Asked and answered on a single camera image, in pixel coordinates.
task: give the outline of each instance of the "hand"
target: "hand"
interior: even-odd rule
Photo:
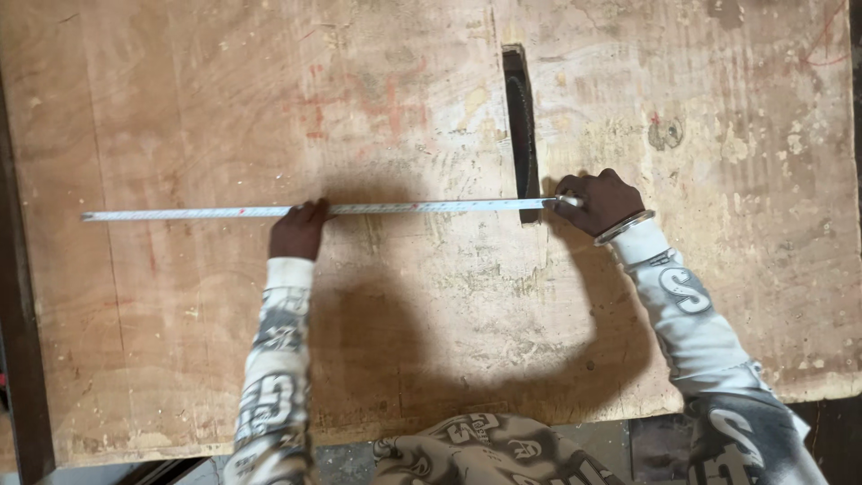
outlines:
[[[287,215],[272,226],[270,257],[305,258],[314,261],[321,248],[323,223],[329,217],[329,202],[321,198],[293,206]]]
[[[604,231],[644,210],[638,189],[626,185],[611,168],[602,170],[598,177],[566,175],[557,185],[556,194],[566,195],[569,191],[584,200],[582,207],[548,200],[545,202],[545,208],[554,211],[592,237],[600,236]]]

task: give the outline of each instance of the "wood grain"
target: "wood grain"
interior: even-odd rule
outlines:
[[[616,168],[782,399],[858,394],[846,4],[790,3],[0,1],[58,463],[231,451],[272,222],[81,211],[514,197],[505,43],[546,190]],[[318,442],[677,411],[628,277],[545,218],[329,223]]]

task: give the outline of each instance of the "graphic print sleeve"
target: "graphic print sleeve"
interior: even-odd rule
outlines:
[[[314,484],[306,344],[314,262],[271,258],[266,271],[260,327],[246,360],[226,483]]]
[[[808,425],[760,379],[760,365],[655,221],[611,244],[649,312],[684,412],[694,419],[689,484],[825,484],[803,446]]]

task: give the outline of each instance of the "silver bracelet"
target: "silver bracelet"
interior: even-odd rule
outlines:
[[[593,244],[596,246],[604,246],[605,244],[610,243],[611,239],[619,236],[626,230],[629,230],[632,226],[640,224],[647,219],[652,219],[653,217],[655,217],[655,211],[638,212],[632,217],[629,217],[628,219],[622,221],[621,223],[598,235],[598,237],[593,240]]]

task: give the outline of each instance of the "tape measure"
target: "tape measure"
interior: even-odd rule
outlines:
[[[580,206],[581,199],[558,196],[557,199]],[[394,212],[467,212],[541,209],[542,203],[554,198],[514,198],[504,200],[453,200],[447,202],[414,202],[403,204],[332,205],[330,214],[386,214]],[[282,217],[291,205],[273,207],[224,207],[219,209],[161,209],[154,211],[84,212],[85,222],[159,221],[166,219],[212,219],[231,217]]]

